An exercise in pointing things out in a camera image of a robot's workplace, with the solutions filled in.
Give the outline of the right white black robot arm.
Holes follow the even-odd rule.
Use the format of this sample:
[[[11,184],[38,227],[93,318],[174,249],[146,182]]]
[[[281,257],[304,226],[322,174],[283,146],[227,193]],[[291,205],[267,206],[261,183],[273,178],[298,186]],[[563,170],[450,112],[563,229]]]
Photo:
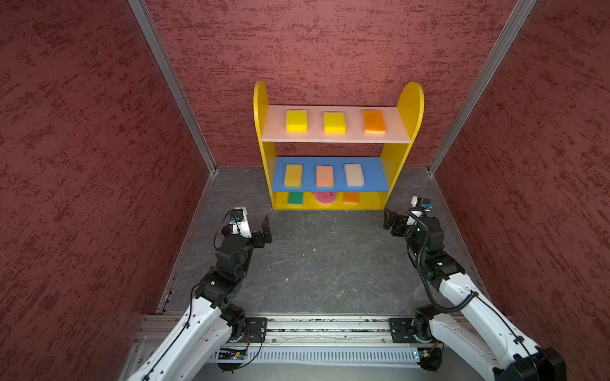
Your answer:
[[[418,309],[411,334],[451,348],[485,380],[565,380],[566,362],[518,329],[444,249],[444,232],[427,209],[384,210],[383,227],[405,240],[430,305]]]

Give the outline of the bright yellow sponge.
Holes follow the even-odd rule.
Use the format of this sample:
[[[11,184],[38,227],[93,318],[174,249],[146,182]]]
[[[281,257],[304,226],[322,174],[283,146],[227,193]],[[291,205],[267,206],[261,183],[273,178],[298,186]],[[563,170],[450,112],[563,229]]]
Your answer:
[[[347,130],[346,117],[343,112],[325,112],[323,114],[324,133],[344,134]]]
[[[288,110],[286,112],[286,131],[288,133],[306,133],[308,131],[308,112],[306,110]]]

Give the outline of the aluminium corner post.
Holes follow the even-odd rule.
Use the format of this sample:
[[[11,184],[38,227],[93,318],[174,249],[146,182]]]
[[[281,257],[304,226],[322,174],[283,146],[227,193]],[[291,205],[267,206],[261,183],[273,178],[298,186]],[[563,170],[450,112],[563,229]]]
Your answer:
[[[519,32],[523,28],[536,4],[536,0],[519,0],[516,2],[511,14],[508,17],[508,20],[500,32],[500,35],[492,46],[490,54],[473,82],[468,95],[465,97],[464,102],[460,106],[454,120],[452,121],[446,136],[427,167],[427,173],[430,177],[434,177],[436,175],[441,163],[451,149],[451,146],[456,141],[459,133],[465,126],[470,114],[478,104],[479,99],[485,92],[489,82],[494,77],[497,69],[500,67],[500,64],[505,58],[508,50],[511,48],[514,40],[517,38]]]
[[[216,176],[218,171],[217,164],[200,128],[200,124],[195,117],[195,113],[187,99],[187,95],[184,92],[178,75],[163,46],[146,2],[143,0],[129,0],[128,3],[209,173],[211,173],[212,176]]]

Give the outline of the tan yellow sponge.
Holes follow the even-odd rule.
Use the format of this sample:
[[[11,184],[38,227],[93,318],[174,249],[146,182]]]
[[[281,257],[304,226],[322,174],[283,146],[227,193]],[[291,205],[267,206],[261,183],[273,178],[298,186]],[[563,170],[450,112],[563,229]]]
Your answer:
[[[384,114],[381,110],[364,110],[362,111],[362,117],[365,133],[375,135],[386,134]]]

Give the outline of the green yellow sponge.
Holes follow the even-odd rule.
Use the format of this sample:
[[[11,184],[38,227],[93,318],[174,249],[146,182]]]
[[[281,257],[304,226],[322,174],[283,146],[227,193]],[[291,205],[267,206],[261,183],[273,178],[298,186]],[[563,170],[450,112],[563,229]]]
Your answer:
[[[288,193],[289,206],[303,206],[303,200],[304,200],[303,192],[289,192]]]

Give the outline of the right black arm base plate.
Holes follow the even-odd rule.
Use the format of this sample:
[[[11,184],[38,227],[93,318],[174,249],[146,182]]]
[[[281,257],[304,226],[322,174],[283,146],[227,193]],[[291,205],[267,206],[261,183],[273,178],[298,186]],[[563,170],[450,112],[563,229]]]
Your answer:
[[[389,329],[394,344],[431,342],[427,321],[421,317],[391,318],[389,319]]]

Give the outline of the yellow shelf pink blue boards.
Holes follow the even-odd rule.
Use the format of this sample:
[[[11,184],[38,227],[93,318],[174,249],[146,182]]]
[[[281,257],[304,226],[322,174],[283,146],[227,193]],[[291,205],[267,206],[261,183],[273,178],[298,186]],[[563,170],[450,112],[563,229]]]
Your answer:
[[[407,84],[394,107],[272,105],[254,87],[254,124],[276,210],[381,211],[386,207],[424,119],[424,89]],[[280,155],[278,143],[380,144],[379,157]]]

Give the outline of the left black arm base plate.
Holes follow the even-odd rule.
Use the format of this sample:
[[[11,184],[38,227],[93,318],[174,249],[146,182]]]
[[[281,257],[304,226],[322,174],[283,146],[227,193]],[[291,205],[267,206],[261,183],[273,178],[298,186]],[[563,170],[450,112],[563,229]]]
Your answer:
[[[266,317],[245,317],[238,325],[237,343],[263,343],[265,341],[268,319]]]

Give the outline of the pale pink sponge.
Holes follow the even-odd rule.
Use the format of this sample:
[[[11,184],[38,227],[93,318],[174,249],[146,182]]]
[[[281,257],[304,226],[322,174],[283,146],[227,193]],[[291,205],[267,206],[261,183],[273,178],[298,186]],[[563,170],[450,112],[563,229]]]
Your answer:
[[[360,164],[345,164],[344,172],[347,187],[363,187],[365,185],[365,178]]]

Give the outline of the orange sponge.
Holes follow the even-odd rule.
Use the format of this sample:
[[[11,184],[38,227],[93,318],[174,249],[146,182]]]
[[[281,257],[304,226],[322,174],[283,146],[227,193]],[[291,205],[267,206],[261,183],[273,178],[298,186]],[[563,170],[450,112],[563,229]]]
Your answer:
[[[360,194],[358,192],[345,192],[343,194],[343,203],[346,205],[358,205],[360,203]]]

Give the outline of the smiley face sponge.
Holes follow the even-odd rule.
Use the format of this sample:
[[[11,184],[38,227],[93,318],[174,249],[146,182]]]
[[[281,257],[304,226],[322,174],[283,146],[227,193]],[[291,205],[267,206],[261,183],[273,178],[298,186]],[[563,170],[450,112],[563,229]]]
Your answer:
[[[314,192],[313,197],[318,206],[330,208],[337,202],[338,194],[335,192]]]

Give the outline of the salmon pink sponge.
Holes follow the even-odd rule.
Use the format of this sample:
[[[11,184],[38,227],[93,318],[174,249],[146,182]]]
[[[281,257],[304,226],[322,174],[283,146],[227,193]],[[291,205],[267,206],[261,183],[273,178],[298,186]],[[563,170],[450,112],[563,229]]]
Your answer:
[[[316,167],[316,187],[332,188],[334,185],[334,167],[330,165],[318,165]]]

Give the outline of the left aluminium corner post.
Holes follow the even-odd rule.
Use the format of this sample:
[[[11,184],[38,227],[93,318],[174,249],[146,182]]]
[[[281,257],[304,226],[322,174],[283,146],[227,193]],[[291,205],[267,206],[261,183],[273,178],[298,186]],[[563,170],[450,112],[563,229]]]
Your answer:
[[[217,164],[200,128],[200,124],[195,117],[195,113],[187,99],[187,95],[184,92],[178,75],[163,46],[146,2],[143,0],[129,0],[128,3],[209,173],[211,173],[212,176],[216,176],[218,171]]]

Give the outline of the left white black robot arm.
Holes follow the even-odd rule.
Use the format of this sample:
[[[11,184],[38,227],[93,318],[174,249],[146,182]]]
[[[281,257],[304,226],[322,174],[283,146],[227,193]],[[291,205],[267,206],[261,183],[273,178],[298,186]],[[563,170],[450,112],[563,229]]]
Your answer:
[[[225,343],[246,330],[246,312],[233,304],[255,249],[273,241],[269,219],[252,231],[244,207],[227,212],[223,241],[215,247],[216,265],[192,287],[191,301],[157,350],[131,380],[192,380]]]

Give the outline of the dark yellow sponge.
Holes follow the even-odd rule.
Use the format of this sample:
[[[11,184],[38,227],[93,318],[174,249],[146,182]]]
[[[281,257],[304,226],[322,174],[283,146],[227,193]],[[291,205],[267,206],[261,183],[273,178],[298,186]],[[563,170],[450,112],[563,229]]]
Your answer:
[[[302,186],[303,165],[287,164],[284,173],[284,186],[287,188],[300,188]]]

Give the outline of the right aluminium corner post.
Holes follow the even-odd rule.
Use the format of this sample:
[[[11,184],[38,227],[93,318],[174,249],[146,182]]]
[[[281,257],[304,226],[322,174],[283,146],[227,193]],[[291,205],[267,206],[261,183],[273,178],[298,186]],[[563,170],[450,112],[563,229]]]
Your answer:
[[[508,50],[511,48],[514,40],[517,38],[519,32],[523,28],[536,4],[536,0],[519,0],[516,2],[511,14],[508,17],[508,20],[500,32],[500,35],[492,46],[490,54],[473,82],[468,95],[465,97],[464,102],[460,106],[454,120],[452,121],[446,136],[427,167],[427,173],[430,177],[434,177],[436,175],[441,163],[451,149],[451,146],[456,141],[459,133],[465,126],[470,114],[478,104],[479,99],[485,92],[489,82],[494,77],[497,69],[500,67],[500,64],[505,58]]]

